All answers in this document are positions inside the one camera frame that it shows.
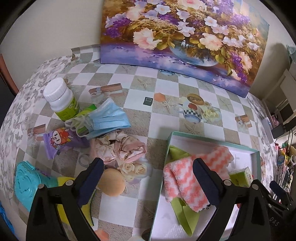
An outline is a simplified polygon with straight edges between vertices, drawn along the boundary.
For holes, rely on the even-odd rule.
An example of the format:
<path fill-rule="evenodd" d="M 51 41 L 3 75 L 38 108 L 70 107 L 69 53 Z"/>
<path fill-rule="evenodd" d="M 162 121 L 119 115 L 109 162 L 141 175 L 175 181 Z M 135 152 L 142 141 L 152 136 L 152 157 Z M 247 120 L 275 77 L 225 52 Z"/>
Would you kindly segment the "pink white fuzzy cloth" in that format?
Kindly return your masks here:
<path fill-rule="evenodd" d="M 166 201 L 171 202 L 178 197 L 194 212 L 205 209 L 209 202 L 193 173 L 193 161 L 201 158 L 221 179 L 228 179 L 227 167 L 234 160 L 229 149 L 217 146 L 209 153 L 190 155 L 175 146 L 170 146 L 169 153 L 172 160 L 163 169 Z"/>

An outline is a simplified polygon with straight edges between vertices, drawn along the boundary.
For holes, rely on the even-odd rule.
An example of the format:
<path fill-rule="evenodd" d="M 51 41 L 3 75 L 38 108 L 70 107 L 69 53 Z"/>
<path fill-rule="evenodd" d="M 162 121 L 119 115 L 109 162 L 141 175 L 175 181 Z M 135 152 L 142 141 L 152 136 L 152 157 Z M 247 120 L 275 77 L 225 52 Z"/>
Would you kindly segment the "green tissue packet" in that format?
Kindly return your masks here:
<path fill-rule="evenodd" d="M 239 170 L 231 171 L 229 173 L 230 180 L 235 186 L 249 188 L 253 182 L 253 175 L 249 167 L 245 167 Z"/>

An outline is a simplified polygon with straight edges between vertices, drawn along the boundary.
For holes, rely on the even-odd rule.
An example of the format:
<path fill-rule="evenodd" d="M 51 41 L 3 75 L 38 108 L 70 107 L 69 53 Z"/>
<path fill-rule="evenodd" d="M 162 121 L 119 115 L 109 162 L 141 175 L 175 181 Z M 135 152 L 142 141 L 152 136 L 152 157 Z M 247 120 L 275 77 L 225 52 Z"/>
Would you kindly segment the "lime green felt cloth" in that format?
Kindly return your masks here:
<path fill-rule="evenodd" d="M 190 154 L 174 146 L 169 147 L 171 161 L 189 157 Z M 181 198 L 174 198 L 171 206 L 179 224 L 185 233 L 191 237 L 196 229 L 200 214 L 194 212 Z"/>

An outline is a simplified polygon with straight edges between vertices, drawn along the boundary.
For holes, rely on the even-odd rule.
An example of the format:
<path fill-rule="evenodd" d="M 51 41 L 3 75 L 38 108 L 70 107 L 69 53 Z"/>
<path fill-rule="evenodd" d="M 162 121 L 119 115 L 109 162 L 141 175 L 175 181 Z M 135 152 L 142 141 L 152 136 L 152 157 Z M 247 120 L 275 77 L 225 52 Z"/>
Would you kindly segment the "round beige sponge puff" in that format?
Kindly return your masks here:
<path fill-rule="evenodd" d="M 97 188 L 104 194 L 116 197 L 121 195 L 126 187 L 124 176 L 116 169 L 106 169 L 100 177 Z"/>

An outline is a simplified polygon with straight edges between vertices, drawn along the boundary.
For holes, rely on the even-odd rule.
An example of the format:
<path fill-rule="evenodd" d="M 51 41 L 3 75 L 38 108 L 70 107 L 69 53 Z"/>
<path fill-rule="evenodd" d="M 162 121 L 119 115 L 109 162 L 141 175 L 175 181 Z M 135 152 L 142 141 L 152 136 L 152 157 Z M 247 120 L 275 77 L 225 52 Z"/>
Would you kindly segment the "pink floral scrunchie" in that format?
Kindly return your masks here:
<path fill-rule="evenodd" d="M 108 167 L 132 163 L 147 152 L 146 144 L 122 130 L 109 132 L 90 141 L 90 157 L 100 158 Z"/>

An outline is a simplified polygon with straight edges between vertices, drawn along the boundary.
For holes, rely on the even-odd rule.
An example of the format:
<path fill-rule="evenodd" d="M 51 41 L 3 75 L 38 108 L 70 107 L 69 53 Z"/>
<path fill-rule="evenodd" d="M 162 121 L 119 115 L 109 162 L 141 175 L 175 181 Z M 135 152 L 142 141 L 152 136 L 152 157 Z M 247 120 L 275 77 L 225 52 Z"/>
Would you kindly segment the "purple cartoon snack packet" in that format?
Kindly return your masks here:
<path fill-rule="evenodd" d="M 66 127 L 43 134 L 43 141 L 49 160 L 70 148 L 89 147 L 89 141 L 85 137 L 79 137 L 74 131 Z"/>

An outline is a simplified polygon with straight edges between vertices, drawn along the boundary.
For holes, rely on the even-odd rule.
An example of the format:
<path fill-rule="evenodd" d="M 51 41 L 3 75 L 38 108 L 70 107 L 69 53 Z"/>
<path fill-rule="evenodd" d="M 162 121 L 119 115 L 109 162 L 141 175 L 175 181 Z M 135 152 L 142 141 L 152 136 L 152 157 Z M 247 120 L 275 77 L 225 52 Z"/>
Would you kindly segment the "teal plastic toy case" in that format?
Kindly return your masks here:
<path fill-rule="evenodd" d="M 28 161 L 18 163 L 15 174 L 15 194 L 29 212 L 39 184 L 44 184 L 48 188 L 58 186 L 57 178 L 44 175 Z"/>

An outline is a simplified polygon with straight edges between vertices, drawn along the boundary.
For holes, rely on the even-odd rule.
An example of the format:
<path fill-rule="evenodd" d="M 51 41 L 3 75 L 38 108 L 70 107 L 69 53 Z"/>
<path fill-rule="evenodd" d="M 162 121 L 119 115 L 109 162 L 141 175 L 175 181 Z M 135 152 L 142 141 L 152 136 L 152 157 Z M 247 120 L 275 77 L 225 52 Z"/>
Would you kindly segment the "white tray teal rim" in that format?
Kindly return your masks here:
<path fill-rule="evenodd" d="M 210 153 L 217 146 L 227 147 L 234 157 L 226 168 L 228 172 L 247 167 L 255 179 L 261 180 L 260 152 L 256 149 L 182 132 L 172 132 L 168 139 L 168 145 L 177 147 L 191 155 Z M 199 220 L 192 236 L 188 236 L 180 225 L 171 204 L 165 200 L 165 190 L 161 189 L 149 240 L 197 240 L 199 238 L 215 213 L 216 205 L 221 201 L 225 186 L 232 184 L 230 179 L 226 178 L 221 181 L 212 180 L 211 175 L 206 174 L 205 166 L 199 162 L 189 165 L 194 172 L 194 179 L 201 182 L 202 188 L 210 192 L 215 201 L 209 208 L 200 211 Z"/>

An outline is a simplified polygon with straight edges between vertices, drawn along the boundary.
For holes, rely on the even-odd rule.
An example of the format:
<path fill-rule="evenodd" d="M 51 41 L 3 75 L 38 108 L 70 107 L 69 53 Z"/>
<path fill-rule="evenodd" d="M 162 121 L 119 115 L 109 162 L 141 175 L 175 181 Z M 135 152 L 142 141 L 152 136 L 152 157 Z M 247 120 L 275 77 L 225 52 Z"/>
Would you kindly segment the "blue surgical face mask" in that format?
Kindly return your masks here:
<path fill-rule="evenodd" d="M 97 109 L 65 121 L 65 126 L 77 136 L 90 140 L 115 130 L 130 128 L 131 124 L 127 114 L 108 98 Z"/>

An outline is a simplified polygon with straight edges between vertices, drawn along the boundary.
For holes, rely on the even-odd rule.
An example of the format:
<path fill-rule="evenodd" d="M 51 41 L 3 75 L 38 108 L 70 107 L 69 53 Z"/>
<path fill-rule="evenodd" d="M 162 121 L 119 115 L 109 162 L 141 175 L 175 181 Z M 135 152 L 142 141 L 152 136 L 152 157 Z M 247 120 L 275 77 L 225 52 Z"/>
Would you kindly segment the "checkered vinyl tablecloth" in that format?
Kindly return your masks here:
<path fill-rule="evenodd" d="M 262 124 L 266 117 L 263 104 L 252 94 L 243 98 L 201 80 L 163 70 L 101 64 L 97 46 L 76 48 L 71 62 L 57 77 L 67 80 L 81 109 L 97 103 L 90 89 L 121 84 L 122 92 L 113 101 L 126 112 L 132 125 L 125 132 L 147 146 L 150 176 L 128 183 L 119 197 L 95 192 L 91 205 L 94 226 L 105 230 L 110 240 L 128 240 L 152 226 L 168 138 L 174 131 L 256 149 L 261 157 L 262 183 L 268 186 L 274 179 L 275 145 L 269 143 Z M 28 161 L 55 177 L 75 177 L 84 170 L 86 150 L 70 149 L 49 160 L 44 143 L 28 136 L 30 129 L 38 125 L 45 125 L 47 131 L 63 125 L 44 97 L 36 102 L 31 121 L 18 148 L 16 166 Z"/>

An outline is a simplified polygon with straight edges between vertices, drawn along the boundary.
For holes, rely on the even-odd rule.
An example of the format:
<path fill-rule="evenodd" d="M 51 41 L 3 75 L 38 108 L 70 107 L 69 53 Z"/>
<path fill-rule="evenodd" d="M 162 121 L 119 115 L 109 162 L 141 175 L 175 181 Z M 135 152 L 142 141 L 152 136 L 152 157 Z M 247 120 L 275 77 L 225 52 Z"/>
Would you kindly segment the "grey floral tablecloth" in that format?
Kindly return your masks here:
<path fill-rule="evenodd" d="M 72 56 L 45 61 L 25 82 L 11 104 L 1 126 L 1 194 L 11 199 L 14 193 L 16 156 L 23 136 L 31 124 L 33 108 L 43 97 L 46 84 L 70 62 Z"/>

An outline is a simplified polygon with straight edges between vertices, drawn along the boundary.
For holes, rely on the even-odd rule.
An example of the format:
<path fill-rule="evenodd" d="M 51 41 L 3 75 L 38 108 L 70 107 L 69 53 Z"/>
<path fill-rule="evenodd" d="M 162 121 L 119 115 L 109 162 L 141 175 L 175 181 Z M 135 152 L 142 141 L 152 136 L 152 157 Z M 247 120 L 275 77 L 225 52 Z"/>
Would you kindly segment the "white pill bottle green label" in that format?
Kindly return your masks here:
<path fill-rule="evenodd" d="M 48 101 L 52 111 L 62 121 L 67 121 L 80 112 L 78 101 L 61 77 L 51 80 L 45 86 L 43 96 Z"/>

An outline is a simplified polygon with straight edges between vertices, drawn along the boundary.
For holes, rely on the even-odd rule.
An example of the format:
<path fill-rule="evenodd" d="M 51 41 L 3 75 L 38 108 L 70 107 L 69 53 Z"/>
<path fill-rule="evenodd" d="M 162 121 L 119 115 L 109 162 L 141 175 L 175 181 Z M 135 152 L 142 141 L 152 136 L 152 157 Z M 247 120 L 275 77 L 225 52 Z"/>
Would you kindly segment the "white shelf unit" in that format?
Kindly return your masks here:
<path fill-rule="evenodd" d="M 268 120 L 267 132 L 276 140 L 295 135 L 295 53 L 288 54 L 289 66 L 262 99 Z"/>

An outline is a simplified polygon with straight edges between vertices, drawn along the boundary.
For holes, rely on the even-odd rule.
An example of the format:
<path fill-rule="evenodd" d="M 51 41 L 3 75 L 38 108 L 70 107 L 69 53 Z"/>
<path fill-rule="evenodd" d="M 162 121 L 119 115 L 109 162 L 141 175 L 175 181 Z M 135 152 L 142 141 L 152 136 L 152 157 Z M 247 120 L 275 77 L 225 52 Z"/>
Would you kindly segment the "floral canvas painting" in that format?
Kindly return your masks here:
<path fill-rule="evenodd" d="M 180 73 L 245 97 L 268 32 L 245 1 L 105 1 L 101 61 Z"/>

